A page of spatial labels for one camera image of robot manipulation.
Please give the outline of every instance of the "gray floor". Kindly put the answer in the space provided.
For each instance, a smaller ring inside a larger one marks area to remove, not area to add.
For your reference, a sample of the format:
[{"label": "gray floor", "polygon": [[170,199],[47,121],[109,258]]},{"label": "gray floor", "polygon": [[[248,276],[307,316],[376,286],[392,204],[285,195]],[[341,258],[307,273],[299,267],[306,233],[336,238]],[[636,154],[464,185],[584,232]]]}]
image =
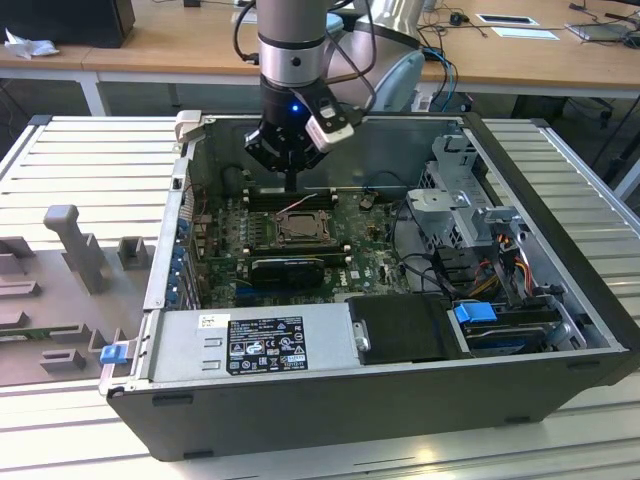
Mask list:
[{"label": "gray floor", "polygon": [[[82,91],[76,83],[11,80],[4,84],[27,116],[89,115]],[[249,113],[259,109],[258,87],[179,85],[178,92],[182,109],[216,113]],[[171,106],[164,84],[106,84],[106,93],[113,115],[174,115],[178,111]],[[477,94],[473,98],[474,110],[487,118],[508,117],[515,102],[515,96],[510,95]],[[27,120],[6,96],[0,94],[0,99],[6,104],[0,105],[0,154],[4,155],[12,144],[11,136],[17,136]],[[584,160],[590,161],[631,103],[628,100],[614,101],[613,118],[608,128],[601,129],[597,117],[602,108],[589,99],[575,99],[567,104],[563,117],[553,123],[553,128]],[[606,171],[608,161],[622,151],[640,128],[637,112],[640,112],[640,108],[623,126],[598,162],[596,171],[599,174]],[[7,127],[8,123],[11,123],[11,129]],[[632,196],[629,204],[636,211],[640,210],[640,192]]]}]

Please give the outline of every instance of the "yellow wire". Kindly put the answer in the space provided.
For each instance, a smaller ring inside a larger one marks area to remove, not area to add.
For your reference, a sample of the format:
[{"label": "yellow wire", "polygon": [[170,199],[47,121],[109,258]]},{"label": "yellow wire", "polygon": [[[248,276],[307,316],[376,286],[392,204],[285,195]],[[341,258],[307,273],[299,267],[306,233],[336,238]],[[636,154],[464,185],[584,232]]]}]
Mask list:
[{"label": "yellow wire", "polygon": [[475,295],[478,295],[479,293],[484,292],[485,290],[487,290],[488,288],[491,288],[493,285],[495,285],[498,282],[498,276],[494,275],[493,277],[491,277],[489,280],[487,280],[485,283],[483,283],[482,285],[478,286],[478,288],[476,288],[474,291],[472,291],[469,296],[473,297]]}]

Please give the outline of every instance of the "power supply label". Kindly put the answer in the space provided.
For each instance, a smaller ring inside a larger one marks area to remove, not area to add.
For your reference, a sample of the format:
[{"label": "power supply label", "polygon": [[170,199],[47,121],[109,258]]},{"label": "power supply label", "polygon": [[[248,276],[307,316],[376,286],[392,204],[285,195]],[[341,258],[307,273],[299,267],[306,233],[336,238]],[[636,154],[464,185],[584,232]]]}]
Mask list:
[{"label": "power supply label", "polygon": [[227,372],[231,375],[307,370],[302,317],[229,322]]}]

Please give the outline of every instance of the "blue latch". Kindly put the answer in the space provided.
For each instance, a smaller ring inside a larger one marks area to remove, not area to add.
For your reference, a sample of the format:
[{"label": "blue latch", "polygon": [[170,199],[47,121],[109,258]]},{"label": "blue latch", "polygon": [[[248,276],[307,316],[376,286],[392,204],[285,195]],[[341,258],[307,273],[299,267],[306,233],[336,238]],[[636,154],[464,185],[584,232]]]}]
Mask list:
[{"label": "blue latch", "polygon": [[106,347],[102,347],[100,363],[102,365],[127,363],[127,346],[107,345]]},{"label": "blue latch", "polygon": [[462,303],[453,309],[458,323],[495,322],[498,320],[493,307],[487,302]]}]

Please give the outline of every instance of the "wooden desk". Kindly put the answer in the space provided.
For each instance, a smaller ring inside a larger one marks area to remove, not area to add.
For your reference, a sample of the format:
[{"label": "wooden desk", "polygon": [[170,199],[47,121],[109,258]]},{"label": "wooden desk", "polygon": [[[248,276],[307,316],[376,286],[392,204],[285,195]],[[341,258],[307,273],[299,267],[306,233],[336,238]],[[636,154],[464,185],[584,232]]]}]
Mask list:
[{"label": "wooden desk", "polygon": [[[588,15],[570,10],[569,3],[568,0],[447,1],[452,8],[462,8],[478,26],[488,24],[477,18],[476,13],[530,16],[540,24],[533,28],[563,28],[567,23],[592,23]],[[590,0],[588,7],[599,15],[602,22],[611,21],[604,17],[605,12],[629,15],[634,11],[626,5],[596,0]],[[447,26],[449,15],[449,11],[439,9],[430,15],[424,14],[423,21],[442,22]],[[620,44],[581,43],[582,40],[568,30],[552,32],[559,40],[502,38],[489,28],[482,31],[488,38],[483,38],[475,28],[455,27],[447,28],[443,37],[447,57],[458,67],[461,91],[506,93],[505,86],[508,89],[524,86],[575,91],[576,96],[580,89],[619,91],[618,95],[627,93],[626,96],[632,97],[640,93],[640,51]],[[428,33],[426,37],[431,45],[438,45],[435,34]],[[429,65],[424,69],[423,80],[441,80],[442,75],[440,65]]]},{"label": "wooden desk", "polygon": [[81,47],[77,45],[64,45],[56,47],[60,50],[57,55],[45,57],[26,58],[11,55],[6,48],[0,48],[1,68],[30,68],[30,69],[52,69],[52,70],[82,70],[82,60],[91,51],[91,47]]},{"label": "wooden desk", "polygon": [[[475,13],[531,16],[546,28],[591,22],[588,15],[570,10],[569,0],[447,2],[464,9],[476,25],[483,24]],[[122,48],[62,46],[62,55],[30,62],[2,51],[0,76],[75,80],[94,115],[109,113],[101,82],[258,84],[258,68],[240,61],[232,48],[231,18],[237,9],[208,3],[184,8],[179,0],[133,0],[133,4],[137,20]],[[588,5],[600,15],[633,11],[613,2],[590,0]],[[423,20],[448,26],[449,12],[440,9],[423,15]],[[638,51],[622,45],[581,43],[566,30],[553,32],[559,41],[501,38],[491,29],[483,31],[488,38],[474,28],[451,27],[443,37],[447,56],[458,67],[460,92],[617,98],[632,98],[640,92]],[[433,45],[438,44],[435,34],[426,35]],[[240,43],[246,52],[257,50],[255,25],[243,25]],[[442,75],[440,65],[426,65],[419,86],[422,95],[438,88]]]},{"label": "wooden desk", "polygon": [[[203,3],[184,8],[182,1],[133,0],[136,23],[120,49],[94,48],[85,70],[257,76],[257,67],[238,58],[232,46],[232,6]],[[240,29],[243,51],[258,48],[256,25]]]}]

